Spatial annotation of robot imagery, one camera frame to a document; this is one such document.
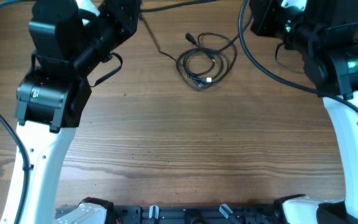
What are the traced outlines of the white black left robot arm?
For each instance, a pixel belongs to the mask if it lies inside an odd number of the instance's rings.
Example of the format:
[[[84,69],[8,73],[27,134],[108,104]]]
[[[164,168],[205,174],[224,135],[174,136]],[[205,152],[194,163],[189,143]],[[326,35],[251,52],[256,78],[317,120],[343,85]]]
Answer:
[[[2,223],[51,223],[60,172],[91,95],[88,75],[137,30],[140,1],[36,1],[31,66],[16,91],[17,147]]]

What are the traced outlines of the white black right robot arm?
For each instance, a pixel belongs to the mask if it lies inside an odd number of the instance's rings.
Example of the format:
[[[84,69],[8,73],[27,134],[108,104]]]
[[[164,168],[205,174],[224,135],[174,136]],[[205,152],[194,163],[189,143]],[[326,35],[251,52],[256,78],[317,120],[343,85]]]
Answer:
[[[358,1],[245,1],[255,35],[301,53],[337,137],[346,195],[280,202],[285,223],[358,223]]]

